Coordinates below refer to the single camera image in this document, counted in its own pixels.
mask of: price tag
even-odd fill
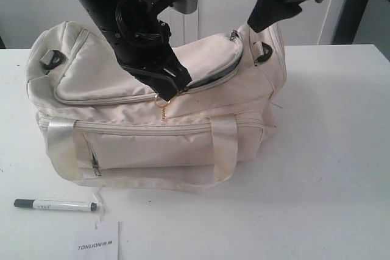
[[[119,222],[108,221],[80,230],[74,242],[74,260],[118,260]]]

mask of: bag handle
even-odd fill
[[[65,180],[81,186],[113,188],[157,188],[199,191],[229,179],[238,158],[238,129],[234,115],[211,118],[214,150],[214,179],[207,184],[191,184],[179,179],[105,177],[84,178],[76,158],[73,131],[76,120],[53,118],[48,127],[48,156],[55,171]]]

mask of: table surface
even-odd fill
[[[24,84],[28,50],[0,51],[0,259],[72,259],[97,214],[16,209],[92,200],[44,152]],[[287,47],[278,132],[201,194],[103,189],[120,259],[388,259],[390,63],[374,46]]]

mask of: white bag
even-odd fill
[[[66,60],[47,71],[40,60],[50,50]],[[286,79],[278,27],[256,34],[246,24],[174,51],[193,82],[162,109],[148,86],[121,69],[99,31],[68,22],[41,34],[27,64],[27,90],[62,178],[193,191],[256,157],[275,130],[269,101]]]

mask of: marker pen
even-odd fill
[[[14,207],[20,207],[20,208],[35,208],[35,209],[48,209],[48,210],[89,211],[89,212],[98,210],[98,205],[93,202],[87,203],[87,202],[16,199],[13,205]]]

